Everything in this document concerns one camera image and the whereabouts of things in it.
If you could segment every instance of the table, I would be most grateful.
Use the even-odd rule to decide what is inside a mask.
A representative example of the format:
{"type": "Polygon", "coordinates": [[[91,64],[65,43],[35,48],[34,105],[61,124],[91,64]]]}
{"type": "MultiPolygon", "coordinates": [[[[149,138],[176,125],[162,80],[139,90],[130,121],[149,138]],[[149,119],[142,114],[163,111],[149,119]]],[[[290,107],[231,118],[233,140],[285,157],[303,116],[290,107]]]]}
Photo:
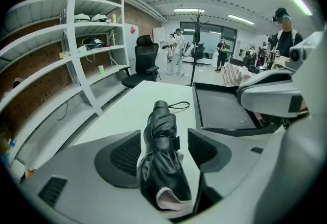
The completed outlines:
{"type": "Polygon", "coordinates": [[[254,76],[255,73],[249,72],[245,66],[240,67],[227,63],[223,74],[223,85],[240,86],[240,84],[254,76]]]}
{"type": "Polygon", "coordinates": [[[153,105],[158,100],[164,100],[169,105],[181,101],[190,103],[190,107],[187,109],[172,109],[171,113],[176,115],[177,136],[180,136],[181,147],[179,152],[184,154],[182,166],[189,182],[194,204],[198,192],[200,171],[188,150],[188,128],[196,127],[192,87],[143,81],[93,123],[75,145],[113,134],[141,130],[142,152],[139,162],[145,155],[143,131],[153,110],[153,105]]]}

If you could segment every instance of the man with cap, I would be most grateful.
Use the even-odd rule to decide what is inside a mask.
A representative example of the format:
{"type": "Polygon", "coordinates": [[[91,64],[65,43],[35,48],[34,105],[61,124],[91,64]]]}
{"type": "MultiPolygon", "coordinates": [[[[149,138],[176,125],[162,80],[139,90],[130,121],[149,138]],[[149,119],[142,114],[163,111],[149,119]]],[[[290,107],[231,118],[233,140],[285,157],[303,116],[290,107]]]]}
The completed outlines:
{"type": "Polygon", "coordinates": [[[278,57],[290,57],[290,47],[297,45],[303,41],[301,34],[292,29],[291,17],[285,8],[278,8],[275,15],[272,17],[273,22],[281,25],[282,30],[275,36],[274,50],[278,57]]]}
{"type": "Polygon", "coordinates": [[[173,60],[171,62],[171,68],[168,70],[168,75],[173,75],[176,65],[177,65],[177,72],[176,75],[182,77],[184,75],[184,67],[183,67],[183,61],[182,61],[182,47],[185,44],[185,38],[182,35],[183,31],[180,28],[176,29],[176,36],[175,36],[175,42],[172,44],[172,47],[174,48],[173,52],[173,60]]]}

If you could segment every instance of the black tray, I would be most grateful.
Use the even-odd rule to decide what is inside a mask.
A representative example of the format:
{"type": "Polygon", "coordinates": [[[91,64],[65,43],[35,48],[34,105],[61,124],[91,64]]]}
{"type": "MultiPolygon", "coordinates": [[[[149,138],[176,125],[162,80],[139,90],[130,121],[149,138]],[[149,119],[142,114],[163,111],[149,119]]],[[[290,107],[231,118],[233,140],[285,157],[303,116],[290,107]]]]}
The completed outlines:
{"type": "Polygon", "coordinates": [[[251,111],[237,102],[238,87],[194,83],[196,127],[232,136],[273,133],[278,127],[263,127],[251,111]]]}

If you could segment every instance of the white shirt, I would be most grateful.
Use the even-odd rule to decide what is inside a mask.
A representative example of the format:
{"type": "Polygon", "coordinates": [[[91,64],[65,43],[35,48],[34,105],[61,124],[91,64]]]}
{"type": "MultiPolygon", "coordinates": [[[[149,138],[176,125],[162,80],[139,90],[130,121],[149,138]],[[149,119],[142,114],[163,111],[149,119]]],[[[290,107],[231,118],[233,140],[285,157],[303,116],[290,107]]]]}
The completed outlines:
{"type": "Polygon", "coordinates": [[[175,49],[174,49],[174,53],[175,54],[179,54],[181,52],[181,49],[185,43],[185,38],[183,35],[175,35],[175,43],[177,44],[175,49]]]}

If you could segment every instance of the backpack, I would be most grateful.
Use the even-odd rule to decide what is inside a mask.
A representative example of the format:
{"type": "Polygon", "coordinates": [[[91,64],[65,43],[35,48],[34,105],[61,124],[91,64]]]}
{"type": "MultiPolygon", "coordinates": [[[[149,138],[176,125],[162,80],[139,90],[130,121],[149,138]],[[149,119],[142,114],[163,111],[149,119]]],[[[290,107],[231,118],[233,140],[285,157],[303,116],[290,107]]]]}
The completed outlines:
{"type": "MultiPolygon", "coordinates": [[[[278,47],[278,42],[279,42],[279,39],[281,38],[281,35],[282,35],[282,30],[278,32],[277,34],[277,44],[276,46],[274,47],[274,50],[276,51],[276,57],[279,57],[279,51],[277,51],[277,47],[278,47]]],[[[295,43],[295,36],[297,34],[297,31],[295,30],[292,30],[292,40],[293,40],[293,46],[294,46],[294,43],[295,43]]]]}

